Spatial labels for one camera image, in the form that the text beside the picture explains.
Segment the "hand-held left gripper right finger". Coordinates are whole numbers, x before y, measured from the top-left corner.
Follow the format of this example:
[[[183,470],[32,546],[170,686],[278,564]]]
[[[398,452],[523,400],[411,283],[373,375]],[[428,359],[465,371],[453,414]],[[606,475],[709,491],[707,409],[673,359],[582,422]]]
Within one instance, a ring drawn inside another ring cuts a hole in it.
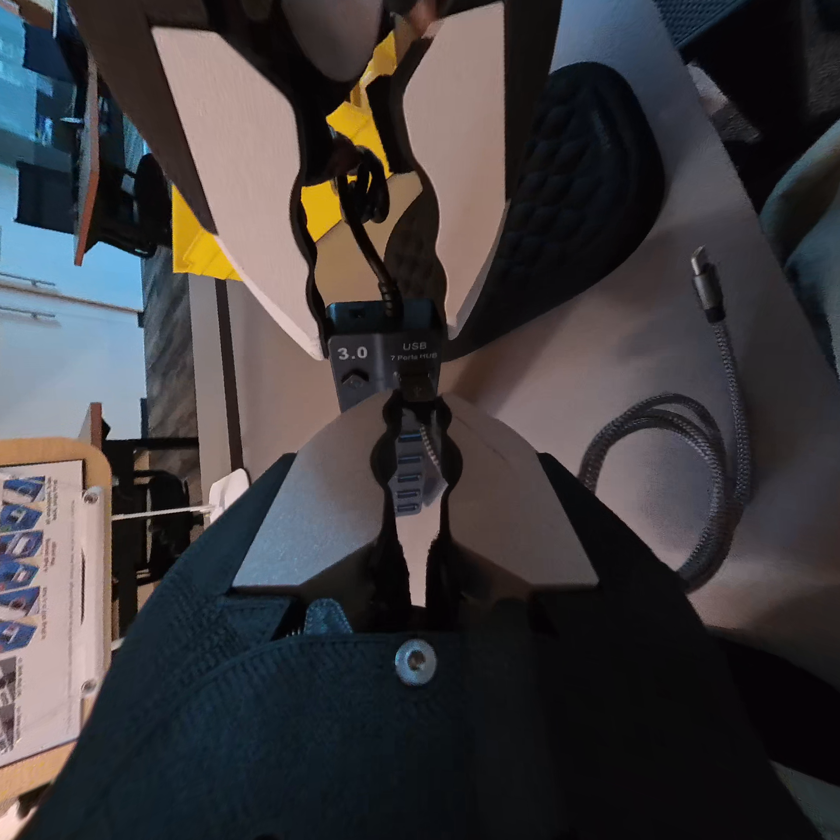
[[[462,470],[448,524],[462,589],[591,589],[597,574],[536,450],[502,421],[456,395],[448,440]]]

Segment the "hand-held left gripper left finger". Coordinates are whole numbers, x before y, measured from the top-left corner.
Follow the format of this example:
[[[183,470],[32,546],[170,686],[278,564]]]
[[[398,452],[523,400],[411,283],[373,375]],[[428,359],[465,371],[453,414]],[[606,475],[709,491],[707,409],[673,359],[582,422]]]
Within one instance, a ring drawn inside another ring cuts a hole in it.
[[[297,452],[233,587],[371,587],[385,501],[371,455],[387,399],[340,414]]]

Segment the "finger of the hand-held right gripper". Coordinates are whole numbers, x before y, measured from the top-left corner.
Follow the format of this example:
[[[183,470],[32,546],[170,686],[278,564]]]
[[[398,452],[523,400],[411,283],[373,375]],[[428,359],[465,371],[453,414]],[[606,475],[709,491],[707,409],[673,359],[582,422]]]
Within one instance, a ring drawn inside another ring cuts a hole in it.
[[[476,308],[506,220],[503,2],[444,14],[438,2],[395,2],[422,51],[400,94],[408,150],[437,205],[434,253],[445,278],[450,339]]]
[[[293,218],[301,147],[291,102],[219,34],[171,27],[151,33],[220,248],[277,325],[323,360],[308,299],[314,258]]]

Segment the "yellow plastic bin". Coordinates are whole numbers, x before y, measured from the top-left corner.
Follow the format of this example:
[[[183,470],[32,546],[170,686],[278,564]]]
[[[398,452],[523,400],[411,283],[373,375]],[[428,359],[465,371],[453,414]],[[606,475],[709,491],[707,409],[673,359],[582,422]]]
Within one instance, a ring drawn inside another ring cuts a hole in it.
[[[385,243],[396,226],[397,220],[404,215],[410,203],[416,198],[421,186],[415,175],[396,175],[385,162],[382,146],[382,133],[375,128],[367,88],[378,77],[391,74],[396,69],[396,37],[390,34],[384,37],[374,49],[373,57],[367,65],[361,81],[351,90],[350,102],[339,105],[328,117],[328,126],[341,130],[351,140],[373,150],[383,163],[385,174],[391,177],[388,186],[394,187],[392,210],[386,221],[380,226],[368,223],[366,228],[373,234],[380,253],[384,253]],[[193,274],[215,277],[218,279],[240,279],[235,269],[220,248],[215,234],[209,233],[204,223],[197,221],[197,211],[187,211],[185,188],[180,186],[173,191],[173,267],[189,270]],[[308,231],[318,242],[324,235],[328,245],[338,236],[333,230],[340,222],[339,199],[329,185],[316,185],[302,188],[302,204],[308,219]]]

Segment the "black usb hub with switches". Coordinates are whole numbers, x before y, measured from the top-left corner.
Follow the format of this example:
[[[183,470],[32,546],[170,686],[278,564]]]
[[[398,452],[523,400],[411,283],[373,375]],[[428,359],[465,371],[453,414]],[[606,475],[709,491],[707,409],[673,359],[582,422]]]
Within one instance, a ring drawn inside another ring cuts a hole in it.
[[[402,315],[383,301],[334,303],[327,309],[329,360],[339,407],[398,392],[402,399],[394,442],[395,473],[388,481],[398,518],[429,507],[444,486],[440,472],[438,397],[444,330],[428,299],[404,301]]]

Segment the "orange-edged desk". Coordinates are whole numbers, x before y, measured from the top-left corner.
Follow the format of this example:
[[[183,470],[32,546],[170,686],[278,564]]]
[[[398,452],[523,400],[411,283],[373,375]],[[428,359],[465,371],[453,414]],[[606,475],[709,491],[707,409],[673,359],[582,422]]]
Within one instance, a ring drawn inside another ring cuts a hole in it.
[[[76,225],[73,263],[81,266],[97,244],[149,259],[172,245],[172,190],[151,153],[135,170],[109,162],[102,152],[102,108],[109,99],[87,50],[84,111],[78,133]]]

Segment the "wooden sign board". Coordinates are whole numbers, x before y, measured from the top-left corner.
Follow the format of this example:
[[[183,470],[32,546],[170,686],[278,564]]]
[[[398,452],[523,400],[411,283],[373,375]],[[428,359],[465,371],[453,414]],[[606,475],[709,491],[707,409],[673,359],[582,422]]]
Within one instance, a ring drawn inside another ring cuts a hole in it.
[[[110,666],[112,471],[65,437],[2,441],[2,799],[57,777]]]

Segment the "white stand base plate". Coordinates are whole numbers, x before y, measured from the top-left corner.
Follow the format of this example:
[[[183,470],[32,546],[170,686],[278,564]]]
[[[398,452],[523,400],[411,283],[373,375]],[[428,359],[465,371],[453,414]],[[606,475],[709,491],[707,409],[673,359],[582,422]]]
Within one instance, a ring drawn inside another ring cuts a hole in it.
[[[248,472],[243,468],[214,482],[208,492],[206,523],[214,524],[250,487]]]

